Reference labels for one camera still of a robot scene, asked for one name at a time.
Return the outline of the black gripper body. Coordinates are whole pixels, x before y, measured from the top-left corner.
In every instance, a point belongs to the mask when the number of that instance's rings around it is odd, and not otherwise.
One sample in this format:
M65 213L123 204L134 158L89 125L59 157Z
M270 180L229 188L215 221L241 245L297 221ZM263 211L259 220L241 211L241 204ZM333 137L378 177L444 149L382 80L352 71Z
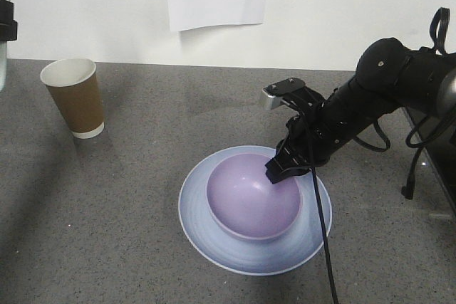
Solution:
M282 104L298 115L287 122L288 134L277 145L275 157L317 167L327 163L360 132L359 100L348 86L327 99L306 86L285 95Z

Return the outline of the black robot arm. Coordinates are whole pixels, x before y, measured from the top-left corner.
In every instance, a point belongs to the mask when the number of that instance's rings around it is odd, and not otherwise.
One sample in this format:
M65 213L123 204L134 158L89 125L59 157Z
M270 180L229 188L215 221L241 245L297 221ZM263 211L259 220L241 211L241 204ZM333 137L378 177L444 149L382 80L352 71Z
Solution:
M406 48L395 38L376 41L361 56L354 76L324 98L298 78L268 88L298 112L286 126L286 138L266 164L277 183L320 167L369 125L400 107L431 116L444 115L452 104L455 54L438 55L429 48Z

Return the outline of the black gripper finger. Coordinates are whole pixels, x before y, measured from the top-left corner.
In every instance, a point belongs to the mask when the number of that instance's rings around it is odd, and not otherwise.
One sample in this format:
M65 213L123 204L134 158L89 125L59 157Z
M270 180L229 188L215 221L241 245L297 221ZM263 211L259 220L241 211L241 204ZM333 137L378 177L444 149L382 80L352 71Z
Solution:
M14 4L7 0L1 0L0 16L0 41L15 41L18 23L14 20Z
M267 178L272 184L276 184L292 177L295 165L290 160L273 157L265 164L265 167Z
M285 178L303 176L311 171L310 164L286 164L282 167L282 175Z

